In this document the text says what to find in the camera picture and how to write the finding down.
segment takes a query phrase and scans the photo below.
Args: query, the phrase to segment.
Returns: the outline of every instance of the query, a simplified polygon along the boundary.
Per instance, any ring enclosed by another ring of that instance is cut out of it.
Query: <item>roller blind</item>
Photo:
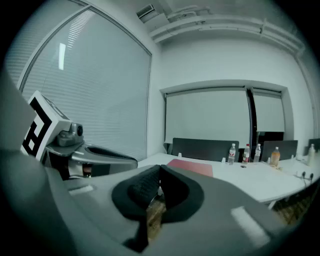
[[[172,93],[166,99],[165,142],[173,138],[250,143],[250,116],[244,88]]]
[[[62,20],[82,7],[68,0],[48,0],[25,22],[5,57],[5,67],[16,87],[29,57],[41,40]]]
[[[86,142],[142,160],[150,62],[132,37],[89,9],[48,42],[22,95],[39,90],[83,125]]]
[[[285,118],[281,93],[253,90],[256,125],[259,132],[284,132]]]

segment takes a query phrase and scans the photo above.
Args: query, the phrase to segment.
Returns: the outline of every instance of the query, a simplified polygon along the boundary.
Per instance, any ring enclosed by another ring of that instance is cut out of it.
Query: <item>floor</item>
[[[304,191],[295,194],[288,199],[277,201],[273,206],[272,211],[277,213],[285,224],[294,225],[306,213],[316,190],[317,184],[315,183]],[[166,203],[164,196],[156,196],[146,210],[149,243],[156,238],[157,234],[161,230],[161,218],[165,211]]]

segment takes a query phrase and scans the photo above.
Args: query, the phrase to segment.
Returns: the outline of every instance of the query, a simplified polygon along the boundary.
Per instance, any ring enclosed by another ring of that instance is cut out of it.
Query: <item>black office chair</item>
[[[236,140],[173,138],[172,155],[178,156],[181,153],[185,158],[218,162],[225,158],[228,161],[232,143],[235,144],[234,159],[237,162],[239,158],[239,141]]]
[[[262,150],[261,161],[266,162],[271,157],[272,152],[279,147],[280,160],[291,159],[297,154],[298,141],[297,140],[275,140],[265,141]]]

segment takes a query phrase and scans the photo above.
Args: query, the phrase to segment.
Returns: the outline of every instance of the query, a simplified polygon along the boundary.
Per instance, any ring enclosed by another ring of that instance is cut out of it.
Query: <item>water bottle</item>
[[[280,160],[280,152],[279,152],[279,148],[276,146],[275,150],[271,154],[270,165],[277,167],[279,160]]]
[[[244,152],[243,152],[243,157],[242,157],[242,163],[246,165],[249,163],[249,157],[250,157],[250,144],[247,144]]]
[[[314,159],[315,159],[315,145],[311,144],[311,147],[309,148],[309,153],[308,153],[308,161],[307,161],[307,165],[308,166],[312,166]]]
[[[229,150],[229,157],[228,157],[228,165],[233,165],[235,162],[236,156],[236,144],[232,143],[232,147]]]
[[[253,159],[254,165],[256,165],[259,162],[260,154],[261,154],[261,147],[260,147],[260,143],[259,143],[255,149],[255,154],[254,154],[254,159]]]

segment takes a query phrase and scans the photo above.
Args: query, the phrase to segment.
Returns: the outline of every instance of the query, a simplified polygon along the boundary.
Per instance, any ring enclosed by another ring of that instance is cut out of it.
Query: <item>white cube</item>
[[[72,121],[38,90],[28,101],[36,117],[28,129],[21,151],[41,160],[45,148],[61,131],[69,131]]]

